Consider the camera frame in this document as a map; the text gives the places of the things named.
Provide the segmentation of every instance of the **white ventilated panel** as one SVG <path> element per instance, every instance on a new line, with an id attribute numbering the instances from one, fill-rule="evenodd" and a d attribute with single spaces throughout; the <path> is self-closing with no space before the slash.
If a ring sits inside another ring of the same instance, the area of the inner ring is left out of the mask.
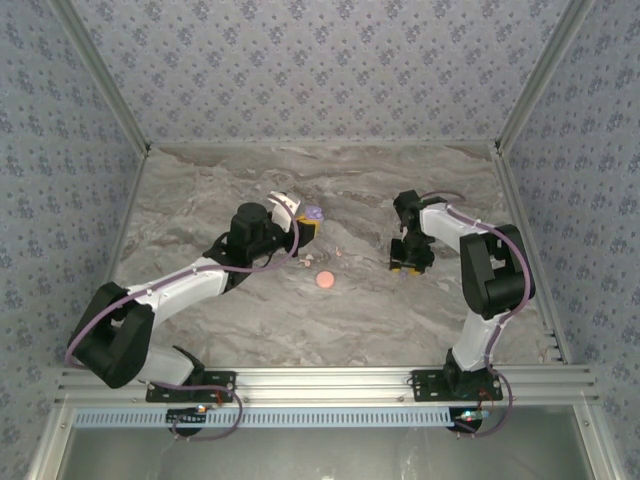
<path id="1" fill-rule="evenodd" d="M 166 427 L 162 408 L 82 408 L 77 428 Z M 228 427 L 238 415 L 235 407 L 207 413 L 203 427 Z M 243 428 L 348 428 L 348 427 L 443 427 L 453 425 L 446 407 L 388 408 L 256 408 L 242 415 Z"/>

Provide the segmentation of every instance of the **yellow object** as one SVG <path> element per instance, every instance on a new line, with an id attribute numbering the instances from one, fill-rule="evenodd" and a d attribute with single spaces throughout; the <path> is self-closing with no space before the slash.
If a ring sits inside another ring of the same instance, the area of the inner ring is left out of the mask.
<path id="1" fill-rule="evenodd" d="M 316 237 L 316 235 L 318 234 L 318 229 L 320 228 L 320 223 L 322 223 L 320 222 L 320 220 L 309 220 L 304 213 L 296 218 L 296 220 L 300 223 L 304 223 L 305 225 L 313 225 L 315 227 L 313 230 L 313 238 Z"/>
<path id="2" fill-rule="evenodd" d="M 391 271 L 398 273 L 402 271 L 402 268 L 392 268 Z M 409 275 L 422 275 L 422 273 L 417 271 L 415 268 L 409 268 L 407 271 L 409 272 Z"/>

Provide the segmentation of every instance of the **purple object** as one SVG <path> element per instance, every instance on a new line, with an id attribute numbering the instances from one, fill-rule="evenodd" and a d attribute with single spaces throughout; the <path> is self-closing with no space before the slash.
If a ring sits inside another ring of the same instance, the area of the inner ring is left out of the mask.
<path id="1" fill-rule="evenodd" d="M 305 208 L 304 216 L 307 217 L 308 220 L 324 220 L 322 208 L 316 206 L 309 206 Z"/>

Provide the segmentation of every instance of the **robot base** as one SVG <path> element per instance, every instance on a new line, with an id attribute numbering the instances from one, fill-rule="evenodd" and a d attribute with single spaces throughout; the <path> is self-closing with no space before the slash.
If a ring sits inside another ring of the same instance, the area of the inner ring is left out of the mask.
<path id="1" fill-rule="evenodd" d="M 491 375 L 486 368 L 474 372 L 461 371 L 451 350 L 442 369 L 413 370 L 411 386 L 416 402 L 480 402 L 487 400 L 484 392 L 489 392 L 494 401 L 503 399 L 497 376 Z"/>

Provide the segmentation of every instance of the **blue floral wallpaper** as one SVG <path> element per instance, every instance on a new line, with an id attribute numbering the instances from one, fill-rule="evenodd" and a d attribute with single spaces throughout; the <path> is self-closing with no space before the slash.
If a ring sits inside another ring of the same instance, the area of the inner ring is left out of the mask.
<path id="1" fill-rule="evenodd" d="M 73 0 L 157 142 L 493 139 L 567 0 Z"/>
<path id="2" fill-rule="evenodd" d="M 509 153 L 576 362 L 640 478 L 640 3 L 599 0 Z"/>
<path id="3" fill-rule="evenodd" d="M 45 0 L 0 2 L 0 478 L 24 478 L 138 159 Z"/>

